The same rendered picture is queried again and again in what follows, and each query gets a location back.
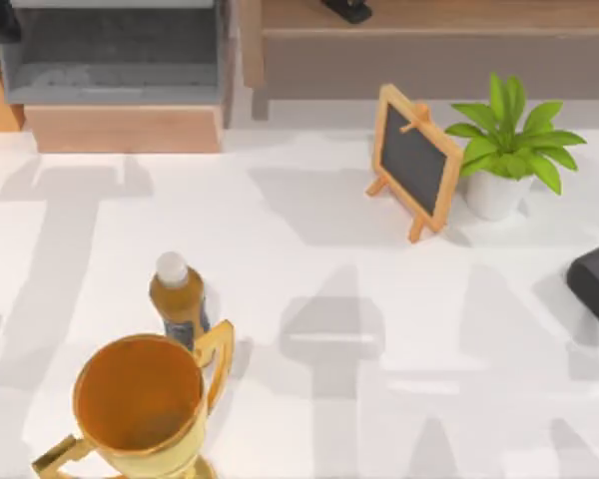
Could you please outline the brown bottle with white cap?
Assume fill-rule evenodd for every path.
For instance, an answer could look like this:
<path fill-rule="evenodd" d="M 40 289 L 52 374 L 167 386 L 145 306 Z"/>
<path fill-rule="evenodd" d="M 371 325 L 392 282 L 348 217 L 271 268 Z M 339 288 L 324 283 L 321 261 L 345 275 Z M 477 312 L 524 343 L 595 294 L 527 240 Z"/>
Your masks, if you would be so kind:
<path fill-rule="evenodd" d="M 179 253 L 167 251 L 159 256 L 149 296 L 165 334 L 188 350 L 193 350 L 196 339 L 211 329 L 204 281 Z"/>

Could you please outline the wooden framed blackboard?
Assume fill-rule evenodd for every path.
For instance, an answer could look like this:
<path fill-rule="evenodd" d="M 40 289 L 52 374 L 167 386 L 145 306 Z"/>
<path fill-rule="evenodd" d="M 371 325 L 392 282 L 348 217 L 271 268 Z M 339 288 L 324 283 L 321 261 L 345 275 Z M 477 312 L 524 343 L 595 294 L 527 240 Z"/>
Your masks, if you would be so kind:
<path fill-rule="evenodd" d="M 369 196 L 388 188 L 411 209 L 408 239 L 419 241 L 424 229 L 444 228 L 458 184 L 463 151 L 430 117 L 425 104 L 412 103 L 392 84 L 383 85 L 374 125 Z"/>

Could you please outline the pale wooden drawer front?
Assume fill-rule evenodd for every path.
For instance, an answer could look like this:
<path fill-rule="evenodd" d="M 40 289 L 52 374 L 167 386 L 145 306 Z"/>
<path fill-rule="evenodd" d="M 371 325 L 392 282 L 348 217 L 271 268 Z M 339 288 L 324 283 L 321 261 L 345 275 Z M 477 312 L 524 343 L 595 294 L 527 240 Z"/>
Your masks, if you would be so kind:
<path fill-rule="evenodd" d="M 217 153 L 224 112 L 192 105 L 27 105 L 38 150 L 47 154 Z"/>

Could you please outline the wooden open shelf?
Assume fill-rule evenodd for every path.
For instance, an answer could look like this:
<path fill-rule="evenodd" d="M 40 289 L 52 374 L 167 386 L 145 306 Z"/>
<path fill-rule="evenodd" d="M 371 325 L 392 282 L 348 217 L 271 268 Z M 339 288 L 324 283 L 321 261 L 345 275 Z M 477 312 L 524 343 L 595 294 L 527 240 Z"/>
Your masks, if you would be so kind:
<path fill-rule="evenodd" d="M 322 0 L 236 0 L 253 112 L 271 100 L 482 99 L 491 73 L 531 99 L 599 101 L 599 0 L 367 0 L 350 24 Z"/>

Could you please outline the gold trophy cup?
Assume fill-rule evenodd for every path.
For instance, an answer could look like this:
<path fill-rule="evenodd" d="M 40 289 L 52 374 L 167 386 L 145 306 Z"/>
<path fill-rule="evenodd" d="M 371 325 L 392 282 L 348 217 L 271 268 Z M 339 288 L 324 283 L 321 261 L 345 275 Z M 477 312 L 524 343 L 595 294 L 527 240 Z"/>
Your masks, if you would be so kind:
<path fill-rule="evenodd" d="M 67 436 L 33 462 L 39 479 L 78 479 L 63 466 L 92 452 L 116 471 L 103 479 L 219 479 L 201 449 L 234 347 L 234 327 L 223 320 L 192 350 L 159 334 L 101 348 L 73 389 L 82 435 Z"/>

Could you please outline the green plant in white pot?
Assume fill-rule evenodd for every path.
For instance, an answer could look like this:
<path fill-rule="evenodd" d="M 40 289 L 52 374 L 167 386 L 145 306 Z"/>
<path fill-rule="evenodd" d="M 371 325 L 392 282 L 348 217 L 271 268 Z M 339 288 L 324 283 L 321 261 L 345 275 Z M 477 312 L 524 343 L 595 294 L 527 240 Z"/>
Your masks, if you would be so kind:
<path fill-rule="evenodd" d="M 539 181 L 552 193 L 562 194 L 558 171 L 578 165 L 569 149 L 584 145 L 580 135 L 559 130 L 553 120 L 563 103 L 550 100 L 525 111 L 526 92 L 520 79 L 489 77 L 489 101 L 454 103 L 465 120 L 445 129 L 465 139 L 460 175 L 467 179 L 465 201 L 479 218 L 497 222 L 516 211 Z"/>

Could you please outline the black stapler on shelf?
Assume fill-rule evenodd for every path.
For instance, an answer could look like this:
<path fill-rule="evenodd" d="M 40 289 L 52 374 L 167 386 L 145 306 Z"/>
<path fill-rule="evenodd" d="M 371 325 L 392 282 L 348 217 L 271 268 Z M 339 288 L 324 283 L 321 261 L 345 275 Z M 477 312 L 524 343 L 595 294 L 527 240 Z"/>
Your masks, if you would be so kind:
<path fill-rule="evenodd" d="M 366 0 L 320 0 L 320 2 L 349 24 L 360 24 L 372 16 L 372 10 L 366 4 Z"/>

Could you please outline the pulled-out wooden drawer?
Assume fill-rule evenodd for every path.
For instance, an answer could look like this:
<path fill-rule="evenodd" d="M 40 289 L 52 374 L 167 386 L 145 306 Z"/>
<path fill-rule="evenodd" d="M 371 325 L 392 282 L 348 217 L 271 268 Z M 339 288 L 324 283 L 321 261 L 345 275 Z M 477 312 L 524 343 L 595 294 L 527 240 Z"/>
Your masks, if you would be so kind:
<path fill-rule="evenodd" d="M 27 105 L 192 105 L 224 112 L 230 0 L 10 0 L 21 39 L 0 47 L 6 98 Z"/>

